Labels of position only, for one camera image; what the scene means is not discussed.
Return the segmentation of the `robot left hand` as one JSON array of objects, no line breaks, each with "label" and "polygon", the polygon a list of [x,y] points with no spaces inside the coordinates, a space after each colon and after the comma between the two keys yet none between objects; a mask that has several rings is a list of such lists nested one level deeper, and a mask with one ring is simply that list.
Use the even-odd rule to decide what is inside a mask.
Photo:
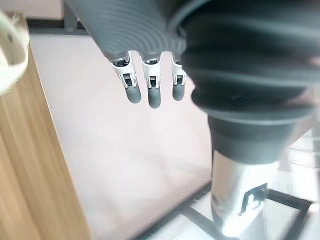
[{"label": "robot left hand", "polygon": [[109,60],[128,100],[141,92],[131,51],[140,55],[149,105],[161,103],[160,62],[172,54],[172,95],[207,114],[211,211],[220,239],[236,239],[262,211],[278,161],[320,81],[317,0],[69,0]]}]

